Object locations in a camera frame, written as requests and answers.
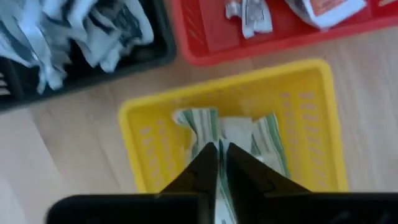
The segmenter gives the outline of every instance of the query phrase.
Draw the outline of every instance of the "wooden floor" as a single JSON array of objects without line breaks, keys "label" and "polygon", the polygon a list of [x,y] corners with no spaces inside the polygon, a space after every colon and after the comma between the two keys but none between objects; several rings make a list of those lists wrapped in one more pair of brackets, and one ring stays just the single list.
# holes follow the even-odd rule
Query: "wooden floor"
[{"label": "wooden floor", "polygon": [[345,163],[353,191],[396,191],[398,29],[196,68],[174,63],[0,116],[0,223],[42,223],[70,194],[136,190],[118,125],[127,99],[302,58],[335,74]]}]

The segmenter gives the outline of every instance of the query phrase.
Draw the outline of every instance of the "crumpled paper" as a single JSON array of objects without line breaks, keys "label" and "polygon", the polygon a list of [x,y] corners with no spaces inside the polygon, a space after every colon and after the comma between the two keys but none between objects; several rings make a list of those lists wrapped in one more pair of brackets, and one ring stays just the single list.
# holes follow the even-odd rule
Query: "crumpled paper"
[{"label": "crumpled paper", "polygon": [[220,159],[226,157],[229,143],[235,143],[271,169],[285,177],[290,177],[274,114],[253,122],[251,118],[245,117],[219,118],[216,108],[190,108],[177,110],[173,119],[177,124],[191,130],[191,141],[186,150],[187,165],[209,142],[214,143],[219,150],[220,172],[215,212],[217,224],[236,223],[226,178],[226,164]]},{"label": "crumpled paper", "polygon": [[92,67],[111,73],[135,45],[152,43],[154,33],[139,0],[2,1],[0,56],[40,67],[38,93],[63,86],[71,40]]}]

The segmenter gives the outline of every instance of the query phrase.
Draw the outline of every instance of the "white paper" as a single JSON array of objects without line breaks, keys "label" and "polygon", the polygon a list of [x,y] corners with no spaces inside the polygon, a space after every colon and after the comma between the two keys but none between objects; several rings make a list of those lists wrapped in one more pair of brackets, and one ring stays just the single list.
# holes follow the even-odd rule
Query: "white paper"
[{"label": "white paper", "polygon": [[107,56],[109,51],[117,44],[122,32],[114,30],[106,33],[103,29],[93,24],[90,18],[86,22],[87,40],[77,41],[86,61],[95,67]]},{"label": "white paper", "polygon": [[335,26],[366,6],[366,2],[363,0],[345,0],[341,4],[319,14],[314,12],[311,0],[286,0],[286,2],[304,22],[319,29]]},{"label": "white paper", "polygon": [[62,19],[62,7],[68,0],[43,0],[43,12],[52,19]]},{"label": "white paper", "polygon": [[252,144],[252,119],[245,117],[224,117],[220,118],[219,121],[223,137],[250,153]]},{"label": "white paper", "polygon": [[68,15],[70,25],[76,30],[84,30],[83,20],[97,0],[75,0]]},{"label": "white paper", "polygon": [[26,67],[33,67],[36,64],[32,49],[21,44],[19,40],[9,33],[3,21],[0,21],[0,56],[21,63]]},{"label": "white paper", "polygon": [[99,63],[101,65],[102,70],[104,72],[114,72],[114,69],[118,65],[120,58],[122,57],[122,53],[124,51],[123,45],[119,42],[113,47],[112,50],[109,51],[109,54],[102,59]]},{"label": "white paper", "polygon": [[272,32],[271,14],[264,0],[243,0],[242,7],[242,32],[246,39],[256,32]]},{"label": "white paper", "polygon": [[152,26],[145,15],[144,9],[138,0],[127,0],[125,1],[126,6],[130,12],[138,19],[139,28],[142,32],[142,39],[136,39],[134,44],[136,45],[147,45],[154,41],[154,31]]}]

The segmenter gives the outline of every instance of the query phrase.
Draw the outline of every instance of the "black plastic basket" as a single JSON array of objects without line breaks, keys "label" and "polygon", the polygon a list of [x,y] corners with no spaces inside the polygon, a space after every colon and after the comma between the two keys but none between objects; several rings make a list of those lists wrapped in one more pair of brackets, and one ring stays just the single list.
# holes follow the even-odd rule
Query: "black plastic basket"
[{"label": "black plastic basket", "polygon": [[152,44],[135,47],[130,56],[122,58],[114,73],[105,73],[99,66],[91,68],[77,44],[72,41],[70,58],[73,64],[65,67],[68,77],[63,82],[63,88],[53,91],[47,87],[41,95],[36,91],[39,82],[39,68],[26,68],[6,58],[0,58],[0,73],[4,75],[3,79],[7,83],[7,89],[11,92],[11,95],[0,96],[0,110],[122,78],[135,72],[168,64],[174,60],[176,46],[163,1],[139,1],[154,30],[155,39]]}]

